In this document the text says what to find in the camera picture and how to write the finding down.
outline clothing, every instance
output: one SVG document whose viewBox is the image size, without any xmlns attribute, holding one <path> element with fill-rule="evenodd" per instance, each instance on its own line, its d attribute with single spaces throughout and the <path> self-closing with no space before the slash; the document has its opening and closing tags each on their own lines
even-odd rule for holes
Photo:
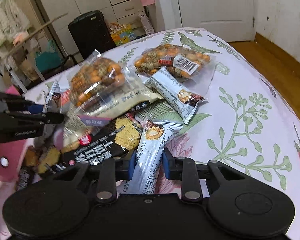
<svg viewBox="0 0 300 240">
<path fill-rule="evenodd" d="M 29 19 L 13 0 L 0 0 L 0 47 L 5 41 L 11 43 L 17 33 L 30 26 Z"/>
</svg>

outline screw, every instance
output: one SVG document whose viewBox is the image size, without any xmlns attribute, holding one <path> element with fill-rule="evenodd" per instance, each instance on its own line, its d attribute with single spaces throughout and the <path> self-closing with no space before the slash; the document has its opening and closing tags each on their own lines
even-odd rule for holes
<svg viewBox="0 0 300 240">
<path fill-rule="evenodd" d="M 112 196 L 113 196 L 112 193 L 109 191 L 101 191 L 101 192 L 97 193 L 97 198 L 101 199 L 101 200 L 109 199 Z"/>
<path fill-rule="evenodd" d="M 9 161 L 6 157 L 1 157 L 0 158 L 0 164 L 2 167 L 6 168 L 9 165 Z"/>
<path fill-rule="evenodd" d="M 198 199 L 200 197 L 200 193 L 196 191 L 188 191 L 185 193 L 185 197 L 187 199 Z"/>
</svg>

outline teal bag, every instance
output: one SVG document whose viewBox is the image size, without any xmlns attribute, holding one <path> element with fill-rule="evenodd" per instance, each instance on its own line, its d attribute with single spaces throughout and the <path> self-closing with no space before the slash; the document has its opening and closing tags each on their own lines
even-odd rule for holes
<svg viewBox="0 0 300 240">
<path fill-rule="evenodd" d="M 52 40 L 48 42 L 47 51 L 36 52 L 35 64 L 40 72 L 56 68 L 61 64 L 61 59 Z"/>
</svg>

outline black snack package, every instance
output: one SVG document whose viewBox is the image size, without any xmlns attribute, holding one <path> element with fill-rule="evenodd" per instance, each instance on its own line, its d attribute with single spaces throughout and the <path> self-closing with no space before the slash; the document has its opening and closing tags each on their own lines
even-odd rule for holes
<svg viewBox="0 0 300 240">
<path fill-rule="evenodd" d="M 27 149 L 23 159 L 18 180 L 16 181 L 16 191 L 24 189 L 32 184 L 35 176 L 34 167 L 38 164 L 38 156 L 32 146 Z"/>
<path fill-rule="evenodd" d="M 68 167 L 81 161 L 97 165 L 114 156 L 123 157 L 130 149 L 137 147 L 140 141 L 139 132 L 130 124 L 129 119 L 121 117 L 112 120 L 96 135 L 81 136 L 78 141 L 62 149 L 64 166 Z M 126 138 L 121 136 L 122 133 L 127 134 Z"/>
</svg>

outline wooden stick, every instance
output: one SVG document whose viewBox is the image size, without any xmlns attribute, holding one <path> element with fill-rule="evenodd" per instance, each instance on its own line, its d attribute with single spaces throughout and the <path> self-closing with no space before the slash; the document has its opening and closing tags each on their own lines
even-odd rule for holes
<svg viewBox="0 0 300 240">
<path fill-rule="evenodd" d="M 34 37 L 35 35 L 37 35 L 40 31 L 42 31 L 45 27 L 47 27 L 48 25 L 50 25 L 51 23 L 53 23 L 54 21 L 62 18 L 63 16 L 66 16 L 68 13 L 62 14 L 56 18 L 54 18 L 51 21 L 48 21 L 47 23 L 45 23 L 44 25 L 42 25 L 39 29 L 35 30 L 33 33 L 31 33 L 28 37 L 26 37 L 23 41 L 21 41 L 20 43 L 17 44 L 17 46 L 15 46 L 12 50 L 9 51 L 9 53 L 7 55 L 5 55 L 2 60 L 5 60 L 7 57 L 11 56 L 12 54 L 16 53 L 24 44 L 26 41 L 28 41 L 29 39 L 31 39 L 32 37 Z"/>
</svg>

